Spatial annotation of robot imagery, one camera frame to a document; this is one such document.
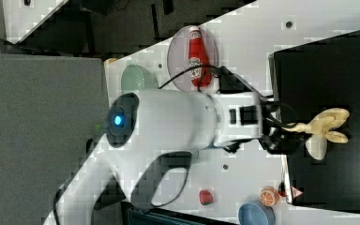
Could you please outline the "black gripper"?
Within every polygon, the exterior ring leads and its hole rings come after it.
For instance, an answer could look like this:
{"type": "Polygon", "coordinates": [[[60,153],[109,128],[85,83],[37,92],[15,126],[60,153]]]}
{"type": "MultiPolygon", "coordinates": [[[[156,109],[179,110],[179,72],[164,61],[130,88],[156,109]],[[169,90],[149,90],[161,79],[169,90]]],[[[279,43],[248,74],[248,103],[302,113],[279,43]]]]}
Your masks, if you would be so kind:
{"type": "Polygon", "coordinates": [[[262,137],[259,143],[271,155],[289,155],[302,148],[305,143],[303,134],[288,131],[289,125],[278,121],[276,113],[282,103],[261,98],[262,106],[262,137]]]}

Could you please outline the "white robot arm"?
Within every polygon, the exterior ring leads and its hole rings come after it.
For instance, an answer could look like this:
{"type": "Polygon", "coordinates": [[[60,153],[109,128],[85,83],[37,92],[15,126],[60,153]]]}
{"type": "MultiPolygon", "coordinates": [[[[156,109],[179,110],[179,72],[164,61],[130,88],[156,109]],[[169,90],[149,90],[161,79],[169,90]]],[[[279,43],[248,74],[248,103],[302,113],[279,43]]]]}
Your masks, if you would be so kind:
{"type": "Polygon", "coordinates": [[[102,134],[79,170],[58,191],[43,225],[91,225],[107,187],[117,187],[140,209],[174,202],[186,185],[191,160],[203,150],[235,152],[266,140],[279,126],[280,104],[256,92],[185,93],[150,89],[117,98],[102,134]]]}

